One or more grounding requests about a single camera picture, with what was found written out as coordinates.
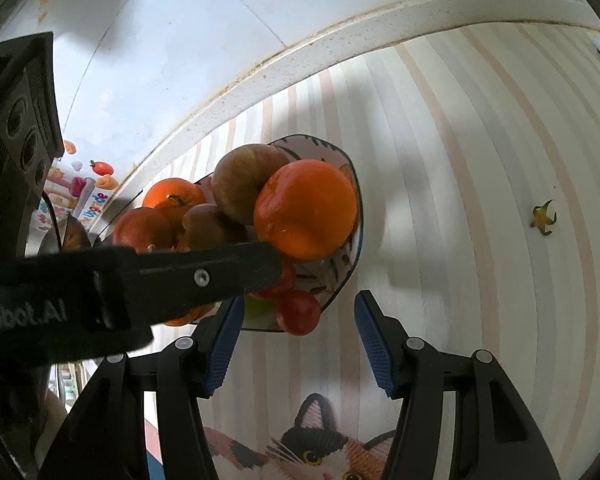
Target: apple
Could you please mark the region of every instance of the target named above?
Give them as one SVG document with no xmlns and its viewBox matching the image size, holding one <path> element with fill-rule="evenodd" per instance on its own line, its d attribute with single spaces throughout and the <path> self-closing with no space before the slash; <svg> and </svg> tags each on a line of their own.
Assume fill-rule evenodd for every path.
<svg viewBox="0 0 600 480">
<path fill-rule="evenodd" d="M 273 300 L 261 300 L 249 294 L 244 295 L 244 319 L 264 316 L 264 314 L 273 310 L 273 307 Z"/>
<path fill-rule="evenodd" d="M 216 204 L 199 204 L 182 217 L 184 233 L 178 237 L 177 250 L 201 251 L 225 244 L 247 242 L 247 229 L 222 213 Z"/>
<path fill-rule="evenodd" d="M 253 225 L 253 209 L 267 180 L 289 161 L 269 144 L 245 144 L 220 159 L 211 176 L 211 192 L 220 210 L 244 225 Z"/>
<path fill-rule="evenodd" d="M 307 335 L 315 330 L 322 309 L 315 296 L 304 290 L 290 290 L 278 297 L 274 306 L 276 320 L 291 335 Z"/>
<path fill-rule="evenodd" d="M 273 286 L 250 292 L 249 296 L 253 296 L 258 300 L 274 300 L 281 294 L 294 288 L 296 284 L 296 268 L 294 264 L 283 254 L 280 254 L 280 262 L 282 263 L 282 274 L 280 274 L 278 282 Z"/>
</svg>

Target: screw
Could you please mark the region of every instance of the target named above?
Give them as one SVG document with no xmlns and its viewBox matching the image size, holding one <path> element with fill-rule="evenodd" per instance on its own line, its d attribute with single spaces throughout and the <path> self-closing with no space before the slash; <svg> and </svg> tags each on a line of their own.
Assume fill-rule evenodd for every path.
<svg viewBox="0 0 600 480">
<path fill-rule="evenodd" d="M 475 353 L 475 358 L 478 359 L 478 361 L 480 361 L 481 363 L 485 364 L 493 361 L 493 355 L 491 355 L 491 352 L 487 350 L 478 350 Z"/>
<path fill-rule="evenodd" d="M 176 348 L 179 350 L 186 350 L 193 346 L 193 339 L 190 337 L 181 337 L 176 341 Z"/>
<path fill-rule="evenodd" d="M 193 273 L 193 281 L 197 286 L 207 286 L 210 281 L 209 273 L 205 269 L 196 269 Z"/>
<path fill-rule="evenodd" d="M 410 337 L 407 339 L 407 346 L 411 350 L 422 350 L 424 348 L 424 341 L 419 337 Z"/>
</svg>

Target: tomato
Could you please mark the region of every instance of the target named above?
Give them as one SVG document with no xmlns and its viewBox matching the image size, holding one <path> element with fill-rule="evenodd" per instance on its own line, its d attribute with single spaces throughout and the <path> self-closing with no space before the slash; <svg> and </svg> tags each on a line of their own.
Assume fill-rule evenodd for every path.
<svg viewBox="0 0 600 480">
<path fill-rule="evenodd" d="M 93 173 L 97 173 L 101 176 L 113 175 L 113 168 L 110 164 L 107 164 L 106 162 L 95 162 L 94 160 L 92 160 L 91 169 L 93 170 Z"/>
<path fill-rule="evenodd" d="M 282 254 L 280 255 L 280 262 L 282 263 L 282 274 L 280 274 L 278 282 L 273 286 L 250 292 L 250 296 L 258 300 L 275 300 L 281 294 L 294 288 L 296 283 L 296 268 L 294 264 Z"/>
<path fill-rule="evenodd" d="M 276 320 L 282 330 L 291 335 L 307 335 L 320 321 L 320 303 L 304 290 L 290 290 L 276 301 Z"/>
</svg>

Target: orange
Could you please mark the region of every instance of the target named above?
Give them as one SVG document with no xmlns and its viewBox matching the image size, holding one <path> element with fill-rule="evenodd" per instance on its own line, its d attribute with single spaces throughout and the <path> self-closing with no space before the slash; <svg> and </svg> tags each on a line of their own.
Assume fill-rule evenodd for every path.
<svg viewBox="0 0 600 480">
<path fill-rule="evenodd" d="M 274 173 L 256 200 L 258 238 L 296 260 L 321 260 L 341 247 L 358 215 L 349 179 L 321 160 L 291 162 Z"/>
<path fill-rule="evenodd" d="M 204 316 L 207 312 L 210 312 L 213 307 L 213 303 L 209 303 L 207 305 L 202 306 L 195 306 L 191 310 L 189 310 L 189 312 L 187 312 L 184 316 L 179 317 L 178 319 L 172 319 L 171 321 L 165 321 L 164 324 L 167 326 L 185 326 L 186 324 L 197 320 L 199 317 Z"/>
<path fill-rule="evenodd" d="M 151 186 L 142 200 L 142 207 L 158 210 L 177 232 L 182 230 L 184 213 L 205 202 L 205 194 L 200 186 L 183 178 L 171 177 Z"/>
<path fill-rule="evenodd" d="M 167 219 L 154 209 L 139 207 L 124 213 L 113 229 L 114 245 L 132 246 L 137 253 L 169 249 L 173 231 Z"/>
</svg>

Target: striped tablecloth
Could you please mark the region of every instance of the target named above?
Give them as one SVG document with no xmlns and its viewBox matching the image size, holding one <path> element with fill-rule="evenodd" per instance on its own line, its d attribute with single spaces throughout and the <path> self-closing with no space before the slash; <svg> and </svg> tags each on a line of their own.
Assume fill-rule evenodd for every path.
<svg viewBox="0 0 600 480">
<path fill-rule="evenodd" d="M 369 288 L 411 335 L 444 351 L 496 354 L 563 478 L 578 478 L 600 450 L 592 34 L 491 23 L 371 52 L 241 113 L 155 177 L 195 181 L 236 146 L 301 132 L 341 146 L 362 186 L 356 274 L 311 335 L 243 333 L 224 386 L 201 402 L 205 425 L 264 452 L 319 392 L 350 437 L 367 441 L 394 427 L 399 403 L 376 387 L 353 322 L 353 297 Z M 543 237 L 529 224 L 549 199 L 558 221 Z M 189 332 L 156 328 L 152 348 Z M 439 478 L 450 460 L 452 404 L 445 397 Z"/>
</svg>

